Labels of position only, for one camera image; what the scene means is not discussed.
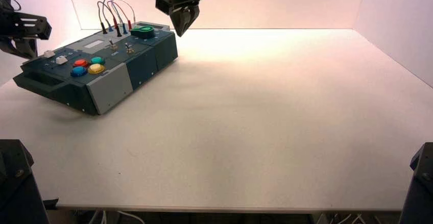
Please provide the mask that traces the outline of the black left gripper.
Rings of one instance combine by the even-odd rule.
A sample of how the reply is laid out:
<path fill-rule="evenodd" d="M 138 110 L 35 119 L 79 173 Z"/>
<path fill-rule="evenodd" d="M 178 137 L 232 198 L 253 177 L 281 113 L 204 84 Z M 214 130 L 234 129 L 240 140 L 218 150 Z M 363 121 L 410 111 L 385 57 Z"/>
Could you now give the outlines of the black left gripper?
<path fill-rule="evenodd" d="M 47 18 L 21 12 L 1 11 L 1 51 L 32 59 L 38 56 L 37 38 L 48 40 L 52 31 Z M 25 39 L 25 52 L 12 39 Z"/>

